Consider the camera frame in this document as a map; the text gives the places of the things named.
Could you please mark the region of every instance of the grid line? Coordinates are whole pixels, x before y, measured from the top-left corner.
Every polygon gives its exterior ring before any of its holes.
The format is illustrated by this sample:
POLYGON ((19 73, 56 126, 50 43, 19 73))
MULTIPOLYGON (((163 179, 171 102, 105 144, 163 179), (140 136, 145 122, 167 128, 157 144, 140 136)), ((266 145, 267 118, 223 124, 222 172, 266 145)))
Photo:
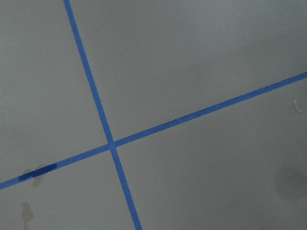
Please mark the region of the grid line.
POLYGON ((83 47, 83 44, 82 44, 82 41, 81 41, 81 37, 80 37, 80 34, 78 32, 77 24, 76 24, 74 16, 73 16, 73 12, 72 12, 72 9, 71 9, 70 2, 69 2, 69 0, 63 0, 63 1, 64 1, 64 5, 65 5, 66 11, 67 11, 67 15, 68 15, 68 18, 69 18, 69 21, 70 21, 70 24, 71 24, 71 29, 72 29, 72 32, 73 32, 73 35, 74 35, 74 38, 75 38, 75 41, 76 41, 76 45, 77 45, 77 48, 79 50, 80 58, 82 60, 83 68, 84 68, 89 86, 91 88, 92 96, 93 96, 93 99, 94 99, 94 102, 95 102, 95 105, 96 105, 96 108, 97 108, 97 111, 98 111, 98 114, 99 114, 99 118, 100 118, 102 127, 104 129, 108 144, 97 147, 95 149, 92 149, 92 150, 89 150, 89 151, 86 151, 86 152, 83 152, 83 153, 75 155, 73 157, 64 159, 62 161, 48 165, 48 166, 43 167, 41 169, 34 170, 32 172, 26 173, 26 174, 21 175, 19 177, 15 177, 15 178, 12 178, 10 180, 4 181, 4 182, 0 183, 0 190, 7 188, 7 187, 10 187, 10 186, 13 186, 13 185, 16 185, 16 184, 19 184, 19 183, 26 181, 26 180, 29 180, 31 178, 46 174, 50 171, 65 167, 67 165, 76 163, 78 161, 84 160, 86 158, 89 158, 89 157, 92 157, 94 155, 97 155, 97 154, 100 154, 102 152, 110 150, 111 154, 112 154, 113 162, 115 164, 115 167, 116 167, 116 170, 117 170, 117 173, 118 173, 118 177, 119 177, 119 180, 120 180, 120 183, 121 183, 121 186, 122 186, 122 189, 123 189, 123 192, 124 192, 124 195, 125 195, 125 198, 126 198, 126 201, 127 201, 130 213, 131 213, 131 216, 132 216, 134 226, 135 226, 136 230, 141 230, 142 226, 141 226, 141 223, 139 221, 139 217, 138 217, 138 214, 137 214, 137 211, 136 211, 136 208, 135 208, 135 205, 134 205, 131 193, 130 193, 128 182, 126 180, 126 177, 125 177, 125 174, 124 174, 124 171, 123 171, 120 159, 119 159, 119 155, 118 155, 118 152, 117 152, 117 149, 116 149, 117 147, 125 145, 125 144, 133 142, 133 141, 136 141, 138 139, 147 137, 147 136, 152 135, 154 133, 169 129, 171 127, 177 126, 177 125, 185 123, 187 121, 196 119, 196 118, 204 116, 206 114, 218 111, 220 109, 235 105, 237 103, 240 103, 242 101, 251 99, 253 97, 265 94, 267 92, 274 91, 274 90, 279 89, 281 87, 287 86, 289 84, 292 84, 292 83, 295 83, 297 81, 300 81, 300 80, 307 78, 307 72, 305 72, 305 73, 296 75, 294 77, 282 80, 280 82, 265 86, 263 88, 251 91, 251 92, 243 94, 241 96, 229 99, 227 101, 212 105, 210 107, 204 108, 204 109, 196 111, 194 113, 191 113, 191 114, 179 117, 177 119, 165 122, 165 123, 160 124, 158 126, 154 126, 154 127, 149 128, 147 130, 135 133, 133 135, 127 136, 127 137, 122 138, 122 139, 119 139, 117 141, 114 141, 113 137, 112 137, 111 130, 110 130, 108 122, 107 122, 106 114, 105 114, 104 109, 103 109, 103 105, 102 105, 100 97, 99 97, 99 93, 98 93, 93 75, 91 73, 91 69, 90 69, 86 54, 85 54, 85 50, 84 50, 84 47, 83 47))

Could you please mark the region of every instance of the dark blue patch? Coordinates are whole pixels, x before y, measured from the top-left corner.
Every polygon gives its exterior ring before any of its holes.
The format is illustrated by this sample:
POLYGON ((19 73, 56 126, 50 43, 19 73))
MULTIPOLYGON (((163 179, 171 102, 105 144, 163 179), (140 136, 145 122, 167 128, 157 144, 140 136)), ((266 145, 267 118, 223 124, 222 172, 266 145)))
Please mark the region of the dark blue patch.
POLYGON ((44 168, 41 168, 41 169, 37 169, 37 170, 34 170, 32 172, 28 172, 24 175, 21 175, 20 177, 18 177, 18 180, 21 182, 21 181, 25 181, 27 179, 30 179, 30 178, 34 178, 34 177, 37 177, 37 176, 40 176, 40 175, 43 175, 43 174, 46 174, 52 170, 55 170, 57 168, 57 164, 51 164, 51 165, 48 165, 44 168))

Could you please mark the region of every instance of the brown stain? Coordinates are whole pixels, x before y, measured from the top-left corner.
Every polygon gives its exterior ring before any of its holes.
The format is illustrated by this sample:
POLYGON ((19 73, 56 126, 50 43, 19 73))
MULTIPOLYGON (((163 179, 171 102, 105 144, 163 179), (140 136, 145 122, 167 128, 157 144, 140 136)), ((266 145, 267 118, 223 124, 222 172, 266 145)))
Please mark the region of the brown stain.
POLYGON ((285 166, 276 174, 275 189, 285 200, 306 199, 307 176, 293 166, 285 166))
MULTIPOLYGON (((45 166, 48 166, 48 165, 47 164, 40 164, 35 170, 41 169, 45 166)), ((26 174, 26 173, 30 173, 30 172, 32 172, 31 169, 26 169, 26 170, 24 170, 23 175, 26 174)), ((40 175, 40 176, 35 177, 32 186, 39 186, 39 184, 42 182, 43 176, 44 175, 40 175)))
POLYGON ((22 204, 23 210, 22 210, 22 217, 24 220, 24 230, 31 230, 28 227, 28 223, 33 219, 34 214, 31 210, 31 205, 29 205, 28 202, 24 202, 22 204))

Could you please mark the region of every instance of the gray floor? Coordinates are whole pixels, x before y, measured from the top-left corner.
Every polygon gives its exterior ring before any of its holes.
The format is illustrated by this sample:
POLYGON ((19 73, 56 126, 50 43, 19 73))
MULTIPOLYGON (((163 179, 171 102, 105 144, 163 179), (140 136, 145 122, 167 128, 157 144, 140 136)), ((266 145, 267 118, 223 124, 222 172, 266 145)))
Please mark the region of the gray floor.
MULTIPOLYGON (((306 1, 71 6, 115 140, 307 71, 306 1)), ((63 2, 0 30, 0 182, 105 145, 63 2)), ((306 113, 302 80, 119 147, 143 229, 306 229, 306 113)), ((108 151, 0 194, 0 229, 134 229, 108 151)))

